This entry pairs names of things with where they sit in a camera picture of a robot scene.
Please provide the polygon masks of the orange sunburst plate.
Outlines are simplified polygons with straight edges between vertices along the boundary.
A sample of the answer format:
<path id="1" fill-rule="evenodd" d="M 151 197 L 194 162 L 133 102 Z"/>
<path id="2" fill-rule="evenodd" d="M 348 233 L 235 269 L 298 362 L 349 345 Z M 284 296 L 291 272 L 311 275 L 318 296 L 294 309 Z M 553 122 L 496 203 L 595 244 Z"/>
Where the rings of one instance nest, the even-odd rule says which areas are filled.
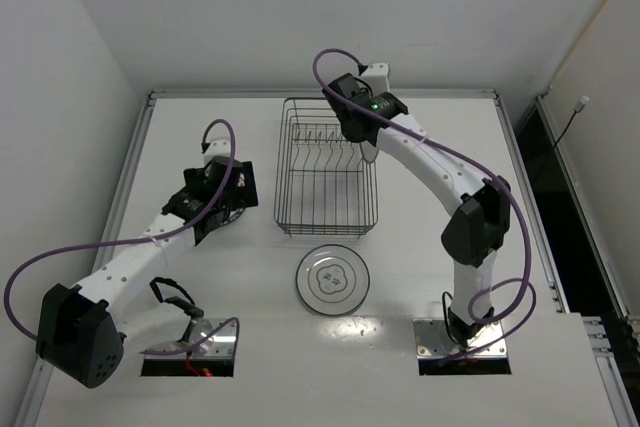
<path id="1" fill-rule="evenodd" d="M 378 157 L 379 149 L 370 142 L 365 141 L 360 143 L 360 152 L 363 160 L 367 164 L 373 164 Z"/>

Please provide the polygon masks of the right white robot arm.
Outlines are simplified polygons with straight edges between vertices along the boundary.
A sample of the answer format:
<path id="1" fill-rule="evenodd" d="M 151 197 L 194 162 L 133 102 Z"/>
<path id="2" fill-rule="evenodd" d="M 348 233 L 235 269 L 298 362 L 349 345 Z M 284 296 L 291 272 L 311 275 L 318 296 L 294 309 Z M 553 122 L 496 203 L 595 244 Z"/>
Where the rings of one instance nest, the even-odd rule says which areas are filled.
<path id="1" fill-rule="evenodd" d="M 374 162 L 379 152 L 390 155 L 425 185 L 450 215 L 441 234 L 443 247 L 454 261 L 454 293 L 447 325 L 454 342 L 466 347 L 482 329 L 481 322 L 494 313 L 489 295 L 479 298 L 474 307 L 469 303 L 490 286 L 497 251 L 510 228 L 509 200 L 495 181 L 426 145 L 416 118 L 395 95 L 384 92 L 374 96 L 349 73 L 332 81 L 329 88 L 418 134 L 410 137 L 323 91 L 343 136 L 360 146 L 367 163 Z"/>

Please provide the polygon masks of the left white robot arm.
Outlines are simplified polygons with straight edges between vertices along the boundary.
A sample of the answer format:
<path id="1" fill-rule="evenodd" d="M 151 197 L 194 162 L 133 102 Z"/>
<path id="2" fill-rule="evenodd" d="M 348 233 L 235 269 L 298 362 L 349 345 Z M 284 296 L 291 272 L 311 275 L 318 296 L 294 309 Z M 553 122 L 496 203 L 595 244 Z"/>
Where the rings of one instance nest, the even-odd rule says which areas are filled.
<path id="1" fill-rule="evenodd" d="M 152 309 L 130 315 L 145 288 L 164 282 L 164 272 L 238 210 L 255 207 L 253 165 L 214 156 L 184 172 L 174 194 L 135 243 L 72 287 L 57 284 L 44 296 L 36 353 L 86 388 L 102 385 L 131 354 L 194 352 L 211 332 L 202 332 L 204 312 L 186 295 L 160 297 Z"/>

